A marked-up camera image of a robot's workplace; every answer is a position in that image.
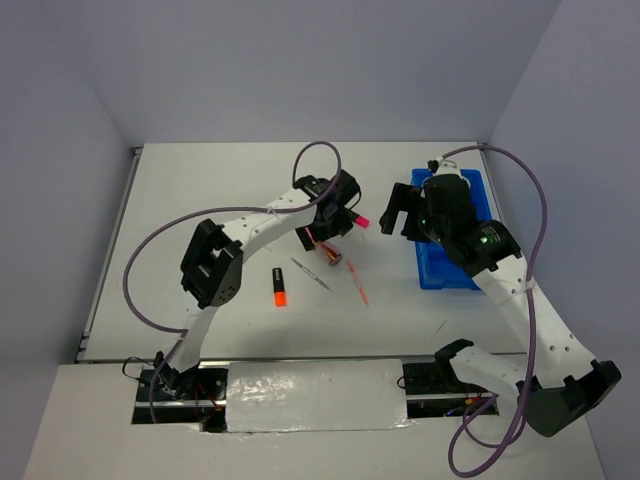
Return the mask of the slim silver pen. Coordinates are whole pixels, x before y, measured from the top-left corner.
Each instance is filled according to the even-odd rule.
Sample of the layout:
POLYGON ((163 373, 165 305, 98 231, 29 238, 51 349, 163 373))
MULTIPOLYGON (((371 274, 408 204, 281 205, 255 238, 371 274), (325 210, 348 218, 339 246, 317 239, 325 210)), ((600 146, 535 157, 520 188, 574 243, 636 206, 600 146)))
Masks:
POLYGON ((298 261, 293 257, 290 257, 290 260, 294 265, 296 265, 302 272, 304 272, 307 276, 309 276, 313 281, 319 284, 322 288, 330 292, 332 291, 331 287, 326 282, 324 282, 319 276, 313 273, 308 267, 306 267, 300 261, 298 261))

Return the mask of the red transparent pen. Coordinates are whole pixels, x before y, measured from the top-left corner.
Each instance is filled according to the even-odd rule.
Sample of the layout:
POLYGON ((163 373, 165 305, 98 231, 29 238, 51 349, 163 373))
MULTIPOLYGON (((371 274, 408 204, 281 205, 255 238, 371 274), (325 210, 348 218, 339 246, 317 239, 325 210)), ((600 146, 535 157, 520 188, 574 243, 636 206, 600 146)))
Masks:
POLYGON ((356 288, 358 290, 358 293, 360 295, 360 298, 361 298, 362 302, 364 303, 364 305, 367 308, 369 308, 370 307, 370 303, 369 303, 368 296, 367 296, 367 294, 366 294, 366 292, 364 290, 364 287, 362 285, 362 282, 361 282, 361 280, 360 280, 360 278, 359 278, 359 276, 358 276, 358 274, 356 272, 354 264, 349 259, 347 259, 347 267, 348 267, 348 270, 349 270, 349 272, 351 274, 351 277, 352 277, 352 279, 353 279, 353 281, 355 283, 355 286, 356 286, 356 288))

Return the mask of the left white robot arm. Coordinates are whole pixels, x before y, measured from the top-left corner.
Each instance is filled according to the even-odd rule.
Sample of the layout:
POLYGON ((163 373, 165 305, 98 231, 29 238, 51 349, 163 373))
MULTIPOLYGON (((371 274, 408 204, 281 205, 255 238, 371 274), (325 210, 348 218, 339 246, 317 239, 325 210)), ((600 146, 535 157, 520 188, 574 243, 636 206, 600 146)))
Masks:
POLYGON ((200 222, 181 261, 181 286, 186 294, 186 332, 170 353, 156 353, 160 387, 172 398, 189 396, 197 383, 201 348, 218 309, 230 302, 241 287, 243 264, 262 248, 289 232, 295 232, 303 249, 346 235, 354 225, 347 204, 361 196, 356 179, 342 170, 337 183, 312 175, 296 180, 293 187, 266 206, 216 224, 200 222))

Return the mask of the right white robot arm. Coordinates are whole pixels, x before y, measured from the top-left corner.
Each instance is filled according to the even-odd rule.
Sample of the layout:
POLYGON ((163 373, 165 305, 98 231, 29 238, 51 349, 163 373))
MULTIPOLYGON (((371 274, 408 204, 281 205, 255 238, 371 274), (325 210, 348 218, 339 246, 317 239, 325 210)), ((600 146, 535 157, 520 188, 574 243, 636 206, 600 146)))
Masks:
POLYGON ((613 361, 598 360, 568 328, 505 225, 478 218, 460 170, 432 165, 435 172, 421 186, 394 184, 379 220, 382 233, 392 234, 405 213, 402 236, 442 247, 498 308, 534 364, 518 365, 459 339, 435 353, 436 383, 446 391, 476 385, 513 400, 536 433, 552 437, 598 406, 621 372, 613 361))

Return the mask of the pink cap black highlighter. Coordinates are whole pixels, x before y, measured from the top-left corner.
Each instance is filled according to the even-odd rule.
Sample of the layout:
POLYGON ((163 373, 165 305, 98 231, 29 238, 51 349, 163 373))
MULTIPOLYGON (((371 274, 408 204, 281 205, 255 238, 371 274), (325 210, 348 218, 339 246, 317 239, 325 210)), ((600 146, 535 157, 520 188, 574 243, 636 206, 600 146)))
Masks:
POLYGON ((363 217, 358 214, 355 214, 353 216, 353 221, 356 225, 360 226, 361 228, 367 228, 370 224, 370 221, 366 217, 363 217))

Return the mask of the blue plastic compartment tray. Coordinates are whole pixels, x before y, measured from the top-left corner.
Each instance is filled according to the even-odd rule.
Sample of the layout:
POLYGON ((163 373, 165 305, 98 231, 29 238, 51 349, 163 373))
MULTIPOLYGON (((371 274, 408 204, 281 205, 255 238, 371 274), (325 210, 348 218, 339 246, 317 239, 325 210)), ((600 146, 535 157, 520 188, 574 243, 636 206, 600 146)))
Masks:
MULTIPOLYGON (((471 202, 480 220, 492 218, 481 172, 462 169, 469 185, 471 202)), ((462 269, 456 267, 445 250, 435 243, 415 243, 419 284, 423 290, 464 289, 478 291, 479 287, 462 269)))

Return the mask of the orange cap black highlighter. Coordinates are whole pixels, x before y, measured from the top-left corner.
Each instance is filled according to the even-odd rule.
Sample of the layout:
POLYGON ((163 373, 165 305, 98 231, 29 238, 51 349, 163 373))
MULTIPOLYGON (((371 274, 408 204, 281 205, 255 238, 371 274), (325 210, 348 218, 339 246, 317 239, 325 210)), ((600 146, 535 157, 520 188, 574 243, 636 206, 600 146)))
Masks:
POLYGON ((287 306, 286 289, 284 284, 283 271, 280 267, 275 267, 272 269, 272 283, 273 283, 273 294, 274 294, 275 306, 286 307, 287 306))

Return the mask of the white foil covered panel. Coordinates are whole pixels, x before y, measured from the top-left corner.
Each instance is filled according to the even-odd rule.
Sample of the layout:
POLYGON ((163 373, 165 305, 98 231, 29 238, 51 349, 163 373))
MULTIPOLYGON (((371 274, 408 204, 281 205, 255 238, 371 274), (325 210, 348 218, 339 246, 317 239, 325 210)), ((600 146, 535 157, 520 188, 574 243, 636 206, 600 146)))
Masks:
POLYGON ((233 363, 232 433, 374 431, 411 424, 397 359, 233 363))

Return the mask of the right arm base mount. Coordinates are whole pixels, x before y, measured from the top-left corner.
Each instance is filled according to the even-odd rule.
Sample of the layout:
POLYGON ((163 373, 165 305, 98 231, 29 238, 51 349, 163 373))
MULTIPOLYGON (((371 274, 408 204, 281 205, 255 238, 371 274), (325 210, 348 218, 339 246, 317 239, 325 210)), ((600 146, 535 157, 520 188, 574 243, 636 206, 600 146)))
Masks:
POLYGON ((487 390, 443 373, 435 362, 403 363, 396 386, 404 391, 409 419, 460 417, 491 397, 487 390))

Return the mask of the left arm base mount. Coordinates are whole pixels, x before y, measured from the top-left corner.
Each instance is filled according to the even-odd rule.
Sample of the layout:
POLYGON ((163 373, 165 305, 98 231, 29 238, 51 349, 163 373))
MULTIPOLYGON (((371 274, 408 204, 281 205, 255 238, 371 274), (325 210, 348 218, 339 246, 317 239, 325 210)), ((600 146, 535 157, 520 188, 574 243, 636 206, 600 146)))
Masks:
POLYGON ((121 373, 137 384, 132 424, 191 424, 206 433, 227 431, 227 368, 200 368, 195 379, 188 380, 187 389, 181 393, 173 393, 158 379, 153 388, 153 407, 150 407, 153 372, 153 365, 139 357, 129 357, 122 364, 121 373))

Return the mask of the aluminium table edge rail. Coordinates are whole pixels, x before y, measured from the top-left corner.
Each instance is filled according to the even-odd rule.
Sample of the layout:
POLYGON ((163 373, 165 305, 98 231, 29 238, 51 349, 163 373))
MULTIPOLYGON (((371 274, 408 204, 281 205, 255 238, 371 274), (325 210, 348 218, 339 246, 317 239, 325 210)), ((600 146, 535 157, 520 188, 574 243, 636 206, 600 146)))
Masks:
POLYGON ((80 340, 78 342, 78 346, 77 346, 77 350, 76 350, 76 354, 74 357, 74 364, 78 364, 78 363, 84 363, 85 362, 85 352, 87 349, 87 345, 88 345, 88 341, 90 339, 90 335, 93 329, 93 325, 94 325, 94 321, 95 321, 95 315, 100 303, 100 298, 104 289, 104 285, 105 285, 105 281, 106 281, 106 277, 108 275, 108 271, 109 271, 109 267, 111 264, 111 259, 113 256, 113 252, 115 249, 115 245, 117 242, 117 238, 119 235, 119 231, 121 228, 121 224, 123 221, 123 217, 124 217, 124 212, 126 210, 126 205, 131 193, 131 189, 133 187, 133 183, 134 183, 134 179, 135 179, 135 175, 136 175, 136 171, 138 169, 138 165, 142 156, 142 152, 143 152, 144 146, 140 145, 140 146, 136 146, 132 148, 132 162, 131 162, 131 167, 129 169, 128 172, 128 176, 127 176, 127 180, 125 183, 125 187, 124 187, 124 193, 122 194, 121 200, 119 202, 118 205, 118 210, 116 213, 116 217, 115 217, 115 223, 113 226, 113 229, 111 231, 111 235, 110 235, 110 239, 109 239, 109 243, 107 245, 107 250, 106 250, 106 254, 104 257, 104 261, 102 263, 102 267, 100 270, 100 275, 98 278, 98 283, 96 286, 96 290, 94 292, 94 295, 92 297, 92 302, 90 305, 90 309, 89 309, 89 313, 87 316, 87 320, 84 326, 84 329, 81 333, 80 336, 80 340))

